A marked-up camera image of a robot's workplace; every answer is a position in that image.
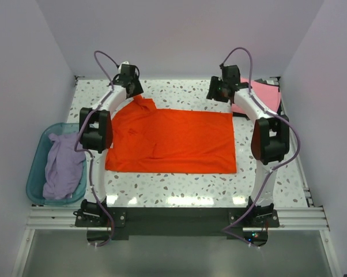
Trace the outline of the orange t shirt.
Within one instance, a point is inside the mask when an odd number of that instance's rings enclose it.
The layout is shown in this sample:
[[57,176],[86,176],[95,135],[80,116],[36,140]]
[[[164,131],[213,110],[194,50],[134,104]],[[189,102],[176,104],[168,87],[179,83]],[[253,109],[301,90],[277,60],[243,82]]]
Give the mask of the orange t shirt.
[[105,169],[123,173],[237,172],[232,115],[157,108],[136,96],[112,119]]

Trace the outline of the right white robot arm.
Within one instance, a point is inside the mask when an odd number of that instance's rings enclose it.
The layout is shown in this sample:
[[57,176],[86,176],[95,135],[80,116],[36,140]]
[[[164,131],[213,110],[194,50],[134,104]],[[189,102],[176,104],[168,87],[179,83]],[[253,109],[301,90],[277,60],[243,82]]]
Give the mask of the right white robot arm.
[[249,225],[258,227],[274,209],[276,166],[289,152],[289,126],[285,123],[288,117],[269,110],[250,83],[240,81],[238,66],[221,64],[220,69],[221,77],[211,78],[206,98],[235,104],[254,124],[251,153],[257,161],[257,168],[246,221]]

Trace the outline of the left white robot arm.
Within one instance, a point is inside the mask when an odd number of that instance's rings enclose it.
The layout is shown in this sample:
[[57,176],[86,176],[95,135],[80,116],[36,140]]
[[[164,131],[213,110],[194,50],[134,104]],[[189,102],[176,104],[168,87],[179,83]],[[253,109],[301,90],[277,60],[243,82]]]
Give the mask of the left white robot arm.
[[84,199],[89,203],[101,204],[107,198],[105,160],[112,146],[112,115],[125,100],[144,92],[139,76],[137,66],[122,62],[101,99],[80,110],[78,139],[86,152],[88,180]]

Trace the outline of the lavender t shirt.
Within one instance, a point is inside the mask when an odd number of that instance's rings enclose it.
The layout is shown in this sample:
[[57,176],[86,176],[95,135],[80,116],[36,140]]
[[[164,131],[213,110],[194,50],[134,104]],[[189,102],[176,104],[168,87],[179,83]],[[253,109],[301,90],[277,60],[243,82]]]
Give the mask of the lavender t shirt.
[[43,197],[46,200],[69,199],[80,183],[85,154],[74,150],[80,147],[77,136],[77,133],[48,135],[52,146],[44,170]]

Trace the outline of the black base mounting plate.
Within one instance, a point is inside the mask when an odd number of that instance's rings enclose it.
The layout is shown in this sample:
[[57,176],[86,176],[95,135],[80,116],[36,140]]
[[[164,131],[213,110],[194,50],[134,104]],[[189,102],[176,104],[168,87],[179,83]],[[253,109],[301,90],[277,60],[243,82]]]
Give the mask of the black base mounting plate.
[[252,243],[264,243],[269,228],[280,226],[277,211],[252,216],[246,208],[127,208],[101,209],[86,203],[75,211],[75,226],[86,227],[89,242],[128,240],[131,236],[211,237],[221,236],[227,229],[228,238],[244,238]]

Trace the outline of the teal plastic basket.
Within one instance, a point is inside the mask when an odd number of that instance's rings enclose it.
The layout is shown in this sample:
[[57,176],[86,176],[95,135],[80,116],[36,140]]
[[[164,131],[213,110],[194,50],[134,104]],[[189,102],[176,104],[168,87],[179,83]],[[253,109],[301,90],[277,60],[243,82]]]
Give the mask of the teal plastic basket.
[[74,193],[72,194],[71,198],[63,200],[46,200],[43,197],[43,186],[46,182],[44,170],[47,164],[47,156],[52,146],[52,143],[48,138],[48,135],[51,133],[55,133],[57,135],[69,133],[78,134],[78,131],[79,124],[77,123],[56,123],[43,132],[39,144],[37,146],[37,150],[32,162],[26,185],[27,196],[30,199],[30,201],[34,204],[61,206],[75,203],[84,198],[87,179],[86,158],[83,162],[83,173],[80,183],[77,186]]

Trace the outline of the aluminium frame rail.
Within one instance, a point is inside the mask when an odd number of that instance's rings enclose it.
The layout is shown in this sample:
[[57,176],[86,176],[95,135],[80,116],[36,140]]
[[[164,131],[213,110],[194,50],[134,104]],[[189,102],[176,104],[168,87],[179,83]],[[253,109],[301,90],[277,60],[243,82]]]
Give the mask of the aluminium frame rail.
[[[127,208],[246,208],[253,173],[141,174],[107,173],[108,207]],[[275,206],[280,226],[268,230],[325,230],[322,208],[312,207],[308,190],[295,175],[276,179]]]

